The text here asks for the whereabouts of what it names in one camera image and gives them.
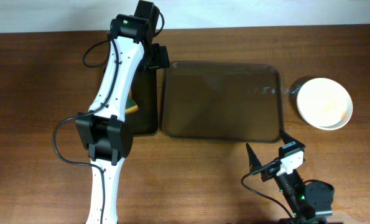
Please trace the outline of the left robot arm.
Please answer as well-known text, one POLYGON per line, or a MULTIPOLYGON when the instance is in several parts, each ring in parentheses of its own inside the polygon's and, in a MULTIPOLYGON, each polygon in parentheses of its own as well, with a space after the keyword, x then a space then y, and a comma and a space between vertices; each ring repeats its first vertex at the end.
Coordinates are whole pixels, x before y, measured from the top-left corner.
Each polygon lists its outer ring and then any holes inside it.
POLYGON ((125 125, 126 106, 138 69, 167 68, 167 49, 153 43, 164 17, 152 2, 139 1, 133 15, 119 14, 108 32, 109 57, 97 96, 88 112, 75 120, 92 169, 90 211, 87 223, 117 223, 119 176, 133 142, 125 125))

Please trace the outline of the brown serving tray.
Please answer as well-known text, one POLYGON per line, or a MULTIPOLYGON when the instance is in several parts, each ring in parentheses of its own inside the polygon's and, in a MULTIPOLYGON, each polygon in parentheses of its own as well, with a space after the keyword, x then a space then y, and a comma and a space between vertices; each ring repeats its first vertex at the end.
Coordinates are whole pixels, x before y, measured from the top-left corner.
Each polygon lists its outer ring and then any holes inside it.
POLYGON ((279 71, 255 63, 176 61, 164 72, 162 131, 171 138, 277 142, 279 71))

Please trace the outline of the white plate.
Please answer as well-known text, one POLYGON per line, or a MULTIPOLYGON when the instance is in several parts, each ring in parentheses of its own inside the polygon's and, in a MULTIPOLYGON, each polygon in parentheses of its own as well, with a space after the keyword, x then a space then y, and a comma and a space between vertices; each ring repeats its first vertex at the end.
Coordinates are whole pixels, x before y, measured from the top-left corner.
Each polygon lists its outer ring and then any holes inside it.
POLYGON ((323 119, 311 119, 303 117, 303 120, 308 123, 310 126, 314 128, 325 130, 325 131, 333 131, 336 129, 340 129, 345 126, 348 122, 348 118, 323 118, 323 119))
POLYGON ((305 82, 297 93, 296 105, 302 118, 348 118, 350 121, 353 115, 353 101, 348 91, 328 78, 305 82))

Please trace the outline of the green and yellow sponge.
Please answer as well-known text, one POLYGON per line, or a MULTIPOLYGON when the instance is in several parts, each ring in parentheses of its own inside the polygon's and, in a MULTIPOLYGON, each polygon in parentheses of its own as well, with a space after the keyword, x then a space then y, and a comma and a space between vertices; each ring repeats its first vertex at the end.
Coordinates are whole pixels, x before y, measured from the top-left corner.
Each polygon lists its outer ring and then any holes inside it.
POLYGON ((137 103, 132 98, 132 90, 129 90, 129 94, 126 100, 125 114, 135 113, 139 109, 137 103))

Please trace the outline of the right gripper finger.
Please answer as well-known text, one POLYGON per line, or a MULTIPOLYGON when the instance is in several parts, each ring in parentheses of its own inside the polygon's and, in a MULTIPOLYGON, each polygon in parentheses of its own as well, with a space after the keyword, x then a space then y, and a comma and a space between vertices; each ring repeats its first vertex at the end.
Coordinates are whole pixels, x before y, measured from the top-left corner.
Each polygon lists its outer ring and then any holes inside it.
POLYGON ((246 143, 246 150, 249 158, 249 173, 251 175, 260 174, 263 171, 262 164, 248 143, 246 143))
POLYGON ((287 134, 283 129, 280 130, 280 136, 285 144, 292 143, 293 146, 297 146, 298 148, 305 149, 304 143, 296 140, 295 138, 287 134))

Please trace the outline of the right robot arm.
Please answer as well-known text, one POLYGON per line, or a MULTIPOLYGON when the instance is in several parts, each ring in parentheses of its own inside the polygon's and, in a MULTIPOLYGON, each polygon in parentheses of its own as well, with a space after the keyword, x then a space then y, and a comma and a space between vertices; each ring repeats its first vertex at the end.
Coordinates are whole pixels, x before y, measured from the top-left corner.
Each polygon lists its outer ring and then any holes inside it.
POLYGON ((262 165, 251 146, 247 143, 246 150, 249 158, 249 173, 241 179, 243 187, 254 194, 273 201, 284 209, 288 218, 281 218, 279 223, 327 223, 333 215, 335 188, 320 180, 303 180, 297 169, 304 163, 305 145, 280 131, 284 145, 279 148, 279 156, 273 161, 262 165), (290 208, 286 208, 276 199, 262 194, 244 181, 252 175, 260 175, 261 180, 275 180, 280 192, 290 208))

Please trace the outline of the black rectangular sponge tray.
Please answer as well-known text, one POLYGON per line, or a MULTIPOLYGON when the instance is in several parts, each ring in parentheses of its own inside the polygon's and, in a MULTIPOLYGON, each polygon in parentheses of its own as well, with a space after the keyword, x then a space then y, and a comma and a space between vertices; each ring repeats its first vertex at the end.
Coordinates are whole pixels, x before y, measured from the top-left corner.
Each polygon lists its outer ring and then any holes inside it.
POLYGON ((131 99, 138 109, 126 114, 126 125, 136 137, 154 135, 159 125, 155 70, 137 69, 131 85, 131 99))

